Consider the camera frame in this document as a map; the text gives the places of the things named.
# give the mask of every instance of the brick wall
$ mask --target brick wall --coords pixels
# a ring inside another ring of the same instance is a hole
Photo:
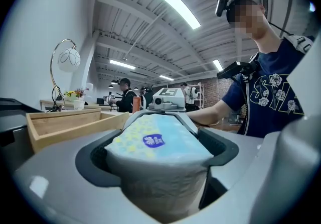
[[[218,79],[207,78],[199,79],[187,82],[187,85],[197,85],[198,83],[204,85],[204,108],[213,106],[227,93],[230,85],[232,84],[231,79]],[[161,88],[166,87],[155,87],[153,88],[154,93],[159,91]],[[181,83],[170,84],[169,87],[181,87]],[[245,106],[242,107],[242,116],[245,116]]]

